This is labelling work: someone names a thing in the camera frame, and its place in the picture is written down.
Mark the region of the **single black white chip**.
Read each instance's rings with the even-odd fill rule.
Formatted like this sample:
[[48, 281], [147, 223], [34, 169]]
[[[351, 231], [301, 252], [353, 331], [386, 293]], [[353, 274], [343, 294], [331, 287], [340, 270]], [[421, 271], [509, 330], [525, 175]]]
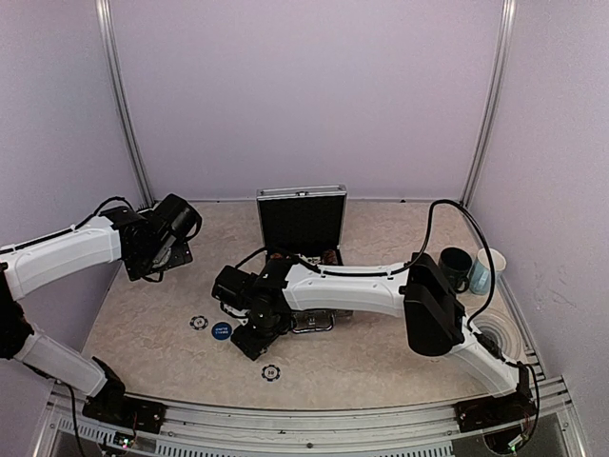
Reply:
[[275, 382], [281, 377], [281, 369], [273, 364], [262, 368], [261, 376], [268, 382]]

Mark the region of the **aluminium poker chip case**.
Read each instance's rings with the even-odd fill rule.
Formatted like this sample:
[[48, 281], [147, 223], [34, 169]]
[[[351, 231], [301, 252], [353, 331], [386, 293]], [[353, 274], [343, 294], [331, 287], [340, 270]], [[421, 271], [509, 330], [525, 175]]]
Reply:
[[266, 257], [276, 257], [280, 248], [299, 254], [313, 265], [322, 265], [322, 255], [340, 252], [347, 189], [343, 184], [300, 188], [259, 189], [256, 203]]

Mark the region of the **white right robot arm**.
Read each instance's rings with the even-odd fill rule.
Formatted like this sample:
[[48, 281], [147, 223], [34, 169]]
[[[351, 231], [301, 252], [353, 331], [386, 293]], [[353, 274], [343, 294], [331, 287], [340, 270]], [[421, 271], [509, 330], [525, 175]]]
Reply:
[[416, 253], [404, 266], [312, 265], [294, 254], [271, 258], [260, 273], [224, 267], [211, 295], [245, 320], [232, 343], [257, 360], [295, 327], [301, 311], [365, 311], [402, 318], [407, 343], [425, 357], [452, 357], [492, 395], [487, 415], [509, 421], [524, 404], [529, 370], [502, 354], [474, 325], [434, 260]]

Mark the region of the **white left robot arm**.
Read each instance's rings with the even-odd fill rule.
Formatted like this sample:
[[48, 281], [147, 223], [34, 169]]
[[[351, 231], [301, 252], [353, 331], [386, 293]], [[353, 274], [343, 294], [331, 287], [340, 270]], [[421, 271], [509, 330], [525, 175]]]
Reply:
[[104, 363], [50, 338], [20, 305], [30, 293], [98, 265], [120, 262], [130, 281], [160, 283], [192, 260], [190, 241], [204, 223], [186, 200], [169, 194], [152, 209], [110, 197], [78, 224], [1, 249], [1, 357], [34, 368], [94, 399], [115, 424], [133, 413], [124, 386]]

